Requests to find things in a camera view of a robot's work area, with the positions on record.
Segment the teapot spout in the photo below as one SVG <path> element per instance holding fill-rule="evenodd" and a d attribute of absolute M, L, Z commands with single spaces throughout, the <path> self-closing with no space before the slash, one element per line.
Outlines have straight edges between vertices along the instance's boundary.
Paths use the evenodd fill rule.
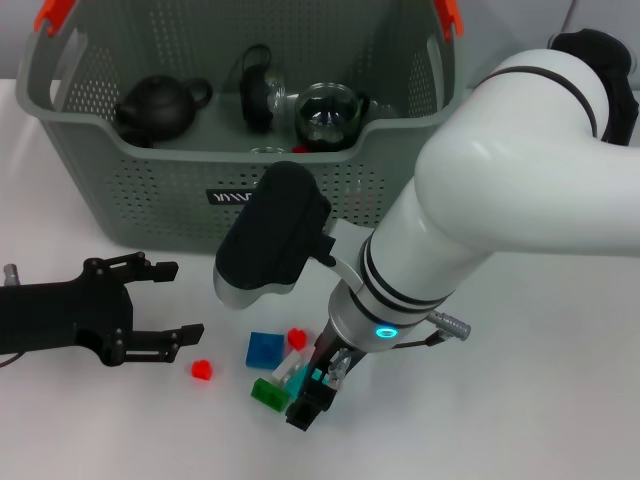
<path fill-rule="evenodd" d="M 116 105 L 116 118 L 122 123 L 129 123 L 136 117 L 136 107 L 125 103 Z"/>

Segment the blue cube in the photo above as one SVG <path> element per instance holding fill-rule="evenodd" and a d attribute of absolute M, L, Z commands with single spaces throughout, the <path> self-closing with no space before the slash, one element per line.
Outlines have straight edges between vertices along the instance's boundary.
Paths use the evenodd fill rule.
<path fill-rule="evenodd" d="M 275 370 L 282 363 L 284 335 L 251 332 L 247 361 L 250 368 Z"/>

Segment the red block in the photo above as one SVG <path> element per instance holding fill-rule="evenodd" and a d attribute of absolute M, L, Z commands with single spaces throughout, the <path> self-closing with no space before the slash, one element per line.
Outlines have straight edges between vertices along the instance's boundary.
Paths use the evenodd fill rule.
<path fill-rule="evenodd" d="M 211 380 L 213 377 L 213 367 L 207 360 L 198 360 L 191 366 L 191 375 L 200 380 Z"/>
<path fill-rule="evenodd" d="M 292 328 L 287 334 L 287 341 L 296 350 L 302 350 L 307 346 L 307 333 L 298 328 Z"/>

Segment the orange basket handle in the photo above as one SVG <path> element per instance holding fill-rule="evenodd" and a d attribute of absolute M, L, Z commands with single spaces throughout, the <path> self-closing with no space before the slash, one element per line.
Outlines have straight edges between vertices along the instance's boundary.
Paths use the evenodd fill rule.
<path fill-rule="evenodd" d="M 464 35 L 464 24 L 462 23 L 456 0 L 434 0 L 434 4 L 438 17 L 440 17 L 440 25 L 442 25 L 445 41 L 450 42 L 452 39 L 451 25 L 456 27 L 456 36 L 462 37 Z"/>
<path fill-rule="evenodd" d="M 49 20 L 50 25 L 47 33 L 53 37 L 67 19 L 75 3 L 76 0 L 45 0 L 33 23 L 34 31 L 40 30 L 44 20 Z"/>

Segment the green block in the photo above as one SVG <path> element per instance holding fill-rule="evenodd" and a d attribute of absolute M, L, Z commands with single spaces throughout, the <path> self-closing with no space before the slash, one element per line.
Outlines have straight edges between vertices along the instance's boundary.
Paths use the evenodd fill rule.
<path fill-rule="evenodd" d="M 282 413 L 287 403 L 289 403 L 290 398 L 287 392 L 280 390 L 263 378 L 259 378 L 256 380 L 256 383 L 253 384 L 251 396 L 278 413 Z"/>

